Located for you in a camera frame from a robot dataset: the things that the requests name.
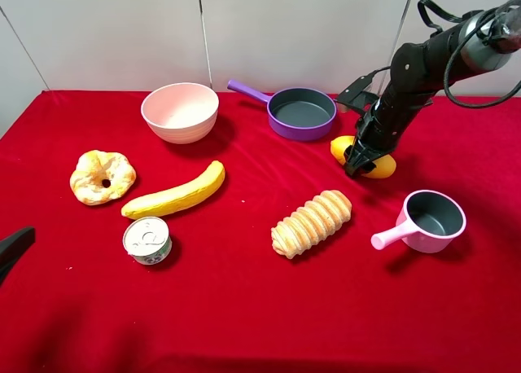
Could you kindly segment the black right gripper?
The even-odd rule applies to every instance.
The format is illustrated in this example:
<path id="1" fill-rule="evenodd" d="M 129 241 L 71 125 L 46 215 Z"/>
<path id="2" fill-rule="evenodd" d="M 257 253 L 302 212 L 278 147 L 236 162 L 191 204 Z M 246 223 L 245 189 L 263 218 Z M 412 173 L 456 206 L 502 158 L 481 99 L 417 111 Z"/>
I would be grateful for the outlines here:
<path id="1" fill-rule="evenodd" d="M 431 98 L 431 91 L 398 90 L 390 81 L 368 117 L 357 125 L 355 143 L 344 151 L 345 173 L 349 177 L 373 173 L 377 167 L 374 161 L 396 149 L 402 134 Z"/>

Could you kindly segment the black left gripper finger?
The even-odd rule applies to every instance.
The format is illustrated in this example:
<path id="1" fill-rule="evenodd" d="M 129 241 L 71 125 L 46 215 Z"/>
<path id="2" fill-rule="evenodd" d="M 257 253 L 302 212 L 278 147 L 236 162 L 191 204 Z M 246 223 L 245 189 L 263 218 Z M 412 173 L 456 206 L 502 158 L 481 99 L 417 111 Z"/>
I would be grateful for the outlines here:
<path id="1" fill-rule="evenodd" d="M 31 226 L 16 231 L 1 241 L 0 249 L 0 283 L 3 283 L 15 263 L 34 244 L 35 229 Z"/>

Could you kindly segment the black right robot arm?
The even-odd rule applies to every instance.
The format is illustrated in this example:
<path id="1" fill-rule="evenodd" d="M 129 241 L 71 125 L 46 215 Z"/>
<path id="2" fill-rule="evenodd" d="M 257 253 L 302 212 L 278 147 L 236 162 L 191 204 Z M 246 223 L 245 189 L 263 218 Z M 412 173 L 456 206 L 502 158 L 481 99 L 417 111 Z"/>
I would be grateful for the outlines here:
<path id="1" fill-rule="evenodd" d="M 392 153 L 405 130 L 432 97 L 450 86 L 502 68 L 520 49 L 520 0 L 487 11 L 454 16 L 432 0 L 420 0 L 423 23 L 434 30 L 423 43 L 405 43 L 387 66 L 390 81 L 381 95 L 367 89 L 372 72 L 358 77 L 339 93 L 336 102 L 359 114 L 352 144 L 344 150 L 347 175 L 369 173 L 377 159 Z"/>

